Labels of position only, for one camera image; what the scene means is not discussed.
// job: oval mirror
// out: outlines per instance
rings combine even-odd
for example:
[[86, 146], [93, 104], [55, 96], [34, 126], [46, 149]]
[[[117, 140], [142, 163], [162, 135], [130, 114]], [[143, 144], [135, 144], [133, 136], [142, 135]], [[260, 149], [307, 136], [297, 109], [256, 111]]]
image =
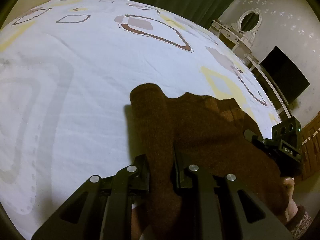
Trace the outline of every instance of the oval mirror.
[[259, 22], [259, 14], [251, 12], [247, 14], [241, 22], [241, 31], [251, 31]]

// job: brown sweater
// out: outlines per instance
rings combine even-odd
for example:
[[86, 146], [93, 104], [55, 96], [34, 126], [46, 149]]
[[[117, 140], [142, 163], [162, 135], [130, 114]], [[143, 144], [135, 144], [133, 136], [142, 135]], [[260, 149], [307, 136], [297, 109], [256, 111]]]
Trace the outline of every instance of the brown sweater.
[[[188, 215], [192, 205], [175, 194], [170, 179], [173, 144], [213, 175], [235, 174], [275, 215], [284, 215], [288, 195], [279, 168], [244, 139], [244, 130], [260, 131], [234, 99], [190, 93], [167, 98], [157, 85], [144, 84], [130, 93], [130, 100], [135, 129], [150, 166], [146, 212], [158, 239], [192, 237]], [[147, 224], [142, 220], [140, 231]]]

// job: white bed sheet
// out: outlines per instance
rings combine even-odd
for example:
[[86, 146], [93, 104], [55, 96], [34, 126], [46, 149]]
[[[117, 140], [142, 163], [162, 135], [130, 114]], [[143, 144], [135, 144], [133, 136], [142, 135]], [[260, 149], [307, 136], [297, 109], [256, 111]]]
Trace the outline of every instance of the white bed sheet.
[[88, 177], [139, 147], [129, 93], [158, 84], [235, 98], [264, 137], [280, 122], [247, 67], [208, 30], [127, 0], [52, 0], [0, 32], [0, 200], [26, 239]]

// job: black tv screen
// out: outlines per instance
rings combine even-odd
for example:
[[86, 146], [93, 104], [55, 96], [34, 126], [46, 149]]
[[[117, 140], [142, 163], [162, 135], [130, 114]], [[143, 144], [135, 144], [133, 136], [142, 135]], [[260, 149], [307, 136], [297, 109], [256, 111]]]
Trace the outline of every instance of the black tv screen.
[[278, 47], [261, 62], [288, 103], [292, 103], [310, 85], [298, 67]]

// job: metal screw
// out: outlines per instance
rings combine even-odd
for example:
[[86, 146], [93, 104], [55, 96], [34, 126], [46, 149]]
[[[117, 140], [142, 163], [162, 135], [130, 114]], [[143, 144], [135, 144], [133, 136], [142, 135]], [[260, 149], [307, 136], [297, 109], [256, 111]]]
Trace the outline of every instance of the metal screw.
[[191, 164], [191, 165], [189, 166], [189, 170], [191, 170], [191, 171], [197, 171], [197, 170], [199, 170], [199, 167], [198, 167], [197, 165], [195, 165], [195, 164]]
[[237, 177], [236, 177], [234, 174], [232, 174], [232, 173], [229, 173], [229, 174], [227, 175], [227, 180], [235, 181], [236, 178], [237, 178]]
[[92, 183], [98, 182], [99, 179], [100, 179], [100, 178], [99, 178], [99, 176], [97, 176], [97, 175], [93, 175], [93, 176], [90, 177], [90, 181], [91, 181]]
[[134, 165], [127, 167], [127, 171], [129, 171], [129, 172], [135, 172], [136, 170], [137, 170], [137, 167]]

